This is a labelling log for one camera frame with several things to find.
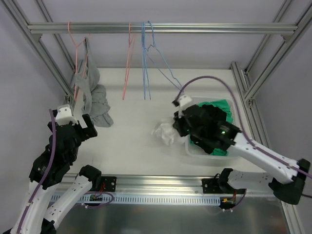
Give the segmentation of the white tank top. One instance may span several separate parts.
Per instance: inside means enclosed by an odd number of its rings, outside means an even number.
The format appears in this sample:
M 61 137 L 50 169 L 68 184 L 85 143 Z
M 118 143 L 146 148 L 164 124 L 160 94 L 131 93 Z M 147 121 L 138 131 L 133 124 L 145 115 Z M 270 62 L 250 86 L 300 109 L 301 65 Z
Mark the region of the white tank top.
M 155 125 L 151 135 L 167 146 L 184 144 L 187 137 L 180 136 L 179 132 L 173 127 L 174 122 L 172 117 L 162 118 Z

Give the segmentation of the green tank top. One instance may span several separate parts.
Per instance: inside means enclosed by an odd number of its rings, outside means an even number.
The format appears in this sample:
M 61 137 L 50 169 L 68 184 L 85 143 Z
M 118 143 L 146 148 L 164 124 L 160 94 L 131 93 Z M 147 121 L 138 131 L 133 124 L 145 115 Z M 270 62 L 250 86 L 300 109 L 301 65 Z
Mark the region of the green tank top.
M 228 123 L 233 123 L 233 117 L 230 105 L 227 100 L 217 100 L 212 102 L 201 102 L 198 104 L 199 107 L 208 106 L 209 109 L 214 111 L 214 116 L 218 117 L 220 120 L 226 120 Z M 223 151 L 221 149 L 215 148 L 210 155 L 212 156 L 227 156 L 228 151 Z

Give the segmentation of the grey tank top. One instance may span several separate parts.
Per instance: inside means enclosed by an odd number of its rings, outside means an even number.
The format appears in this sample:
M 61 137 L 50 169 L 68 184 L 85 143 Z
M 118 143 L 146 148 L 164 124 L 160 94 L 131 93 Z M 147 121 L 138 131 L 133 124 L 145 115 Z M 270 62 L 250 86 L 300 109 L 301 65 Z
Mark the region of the grey tank top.
M 109 115 L 110 105 L 107 101 L 107 91 L 99 83 L 100 72 L 93 59 L 90 41 L 86 38 L 83 42 L 85 60 L 81 72 L 75 75 L 75 86 L 83 94 L 83 114 L 88 114 L 93 124 L 97 127 L 108 128 L 114 124 Z

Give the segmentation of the black tank top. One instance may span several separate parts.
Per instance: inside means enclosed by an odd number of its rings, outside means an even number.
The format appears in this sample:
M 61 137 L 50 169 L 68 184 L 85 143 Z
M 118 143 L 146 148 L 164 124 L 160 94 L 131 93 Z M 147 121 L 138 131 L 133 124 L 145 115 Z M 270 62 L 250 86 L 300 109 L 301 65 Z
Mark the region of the black tank top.
M 218 122 L 232 123 L 233 118 L 228 104 L 203 102 L 191 108 L 195 113 L 188 117 L 190 143 L 199 146 L 205 153 L 213 156 L 227 156 L 228 152 L 209 145 L 216 142 L 214 133 Z

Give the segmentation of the light blue wire hanger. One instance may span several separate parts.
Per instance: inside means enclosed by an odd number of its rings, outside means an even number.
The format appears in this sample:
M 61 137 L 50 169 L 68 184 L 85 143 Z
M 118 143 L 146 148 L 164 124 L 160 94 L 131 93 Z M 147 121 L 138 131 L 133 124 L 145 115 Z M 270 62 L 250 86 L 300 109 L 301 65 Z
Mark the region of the light blue wire hanger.
M 143 98 L 146 100 L 145 23 L 141 24 Z

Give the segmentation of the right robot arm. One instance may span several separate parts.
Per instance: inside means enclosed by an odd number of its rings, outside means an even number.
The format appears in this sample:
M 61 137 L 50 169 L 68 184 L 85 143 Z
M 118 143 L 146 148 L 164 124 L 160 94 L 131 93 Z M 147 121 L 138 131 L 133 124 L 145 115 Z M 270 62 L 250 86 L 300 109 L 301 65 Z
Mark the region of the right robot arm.
M 292 160 L 249 139 L 237 126 L 226 121 L 226 116 L 208 105 L 192 105 L 174 113 L 173 127 L 182 136 L 206 153 L 221 149 L 240 156 L 258 166 L 263 173 L 248 173 L 225 168 L 220 173 L 218 189 L 227 194 L 249 189 L 272 192 L 279 200 L 297 205 L 303 195 L 310 162 Z

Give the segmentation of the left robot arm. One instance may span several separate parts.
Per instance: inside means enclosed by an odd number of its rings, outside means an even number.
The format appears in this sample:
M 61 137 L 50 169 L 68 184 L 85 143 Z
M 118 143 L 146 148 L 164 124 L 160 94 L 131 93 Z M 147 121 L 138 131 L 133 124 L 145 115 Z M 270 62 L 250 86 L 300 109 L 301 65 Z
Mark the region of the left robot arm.
M 8 234 L 55 234 L 61 222 L 78 200 L 88 191 L 101 186 L 101 171 L 91 165 L 83 166 L 73 184 L 52 206 L 49 205 L 63 177 L 77 159 L 82 142 L 98 133 L 88 114 L 82 118 L 83 128 L 70 117 L 65 123 L 60 111 L 50 111 L 48 127 L 52 132 L 44 152 L 35 159 L 22 211 Z

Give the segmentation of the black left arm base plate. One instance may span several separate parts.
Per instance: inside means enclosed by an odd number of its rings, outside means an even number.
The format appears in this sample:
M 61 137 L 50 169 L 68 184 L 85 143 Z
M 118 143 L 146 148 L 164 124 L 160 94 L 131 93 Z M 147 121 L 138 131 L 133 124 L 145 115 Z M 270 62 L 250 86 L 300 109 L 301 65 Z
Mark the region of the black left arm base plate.
M 114 193 L 116 191 L 116 185 L 117 185 L 116 176 L 102 176 L 98 191 Z

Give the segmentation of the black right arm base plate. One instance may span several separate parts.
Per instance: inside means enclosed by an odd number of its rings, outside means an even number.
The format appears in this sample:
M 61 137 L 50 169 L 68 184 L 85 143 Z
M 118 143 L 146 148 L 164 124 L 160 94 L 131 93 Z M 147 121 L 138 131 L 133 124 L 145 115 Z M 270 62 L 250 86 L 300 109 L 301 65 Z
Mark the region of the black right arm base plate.
M 203 194 L 222 193 L 216 178 L 203 178 L 201 180 Z

